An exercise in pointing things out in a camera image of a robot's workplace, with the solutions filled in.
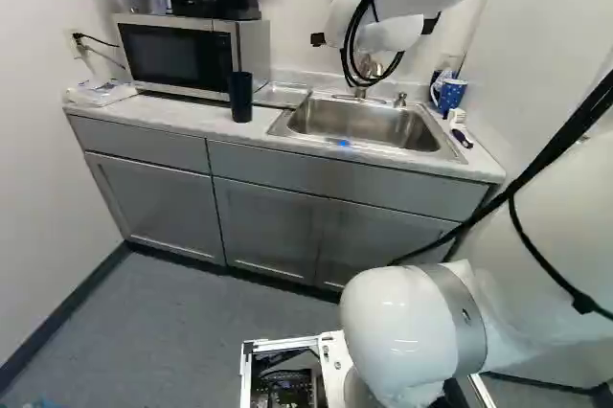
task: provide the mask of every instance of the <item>microwave door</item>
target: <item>microwave door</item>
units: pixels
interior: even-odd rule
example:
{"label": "microwave door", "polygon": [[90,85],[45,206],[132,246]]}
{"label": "microwave door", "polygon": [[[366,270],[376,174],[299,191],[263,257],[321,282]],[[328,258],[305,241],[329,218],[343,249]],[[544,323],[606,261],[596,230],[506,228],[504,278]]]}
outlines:
{"label": "microwave door", "polygon": [[160,91],[178,87],[180,92],[169,91],[197,97],[227,94],[228,78],[237,61],[232,34],[130,24],[119,27],[137,85]]}

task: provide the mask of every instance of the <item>faucet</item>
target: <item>faucet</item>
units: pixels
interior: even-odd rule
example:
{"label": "faucet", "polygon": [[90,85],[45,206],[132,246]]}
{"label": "faucet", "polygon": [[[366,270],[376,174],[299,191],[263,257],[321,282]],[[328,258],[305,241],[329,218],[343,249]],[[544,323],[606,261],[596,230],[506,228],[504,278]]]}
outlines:
{"label": "faucet", "polygon": [[[374,58],[372,58],[370,54],[365,54],[362,57],[358,65],[358,70],[360,72],[360,75],[362,75],[365,78],[369,78],[371,76],[379,77],[383,75],[383,65],[381,65],[381,63],[379,63]],[[386,103],[382,99],[368,98],[366,89],[367,89],[366,87],[355,87],[355,92],[353,93],[353,95],[334,94],[332,95],[332,97],[335,99],[341,99],[341,100],[359,100],[363,102],[368,101],[368,102],[377,102],[377,103],[382,103],[382,104]]]}
{"label": "faucet", "polygon": [[400,92],[394,100],[394,108],[406,108],[406,93]]}
{"label": "faucet", "polygon": [[[372,58],[370,54],[365,54],[362,57],[357,69],[364,78],[369,78],[371,76],[379,77],[383,74],[383,65]],[[365,100],[367,98],[366,87],[355,87],[355,97]]]}

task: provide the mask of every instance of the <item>wall outlet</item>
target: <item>wall outlet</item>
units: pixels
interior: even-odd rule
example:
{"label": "wall outlet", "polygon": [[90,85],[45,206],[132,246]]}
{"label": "wall outlet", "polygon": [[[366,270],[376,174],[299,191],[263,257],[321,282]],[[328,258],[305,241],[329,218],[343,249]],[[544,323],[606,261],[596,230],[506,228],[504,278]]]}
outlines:
{"label": "wall outlet", "polygon": [[78,42],[73,38],[73,33],[80,33],[76,28],[70,28],[68,30],[64,30],[64,36],[66,37],[66,44],[70,49],[70,53],[72,54],[74,59],[83,58],[83,49],[78,44]]}

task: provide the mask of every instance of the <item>cabinet door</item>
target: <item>cabinet door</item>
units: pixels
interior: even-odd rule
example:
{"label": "cabinet door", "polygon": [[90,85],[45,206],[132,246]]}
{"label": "cabinet door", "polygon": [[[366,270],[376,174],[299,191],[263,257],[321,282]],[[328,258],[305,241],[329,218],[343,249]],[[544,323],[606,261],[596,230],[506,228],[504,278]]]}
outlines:
{"label": "cabinet door", "polygon": [[85,153],[125,238],[224,263],[208,176]]}
{"label": "cabinet door", "polygon": [[215,178],[228,264],[313,283],[328,200]]}
{"label": "cabinet door", "polygon": [[[327,230],[317,265],[317,284],[340,289],[357,273],[439,238],[456,223],[349,202],[331,201],[336,217]],[[406,264],[439,262],[445,245]]]}

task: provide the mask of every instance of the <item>black tumbler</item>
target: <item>black tumbler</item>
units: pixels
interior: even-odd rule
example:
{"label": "black tumbler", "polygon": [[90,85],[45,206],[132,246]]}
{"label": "black tumbler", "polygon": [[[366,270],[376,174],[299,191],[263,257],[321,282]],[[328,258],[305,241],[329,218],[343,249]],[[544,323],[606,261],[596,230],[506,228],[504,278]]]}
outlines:
{"label": "black tumbler", "polygon": [[230,106],[235,123],[249,123],[253,114],[253,75],[235,71],[230,75]]}

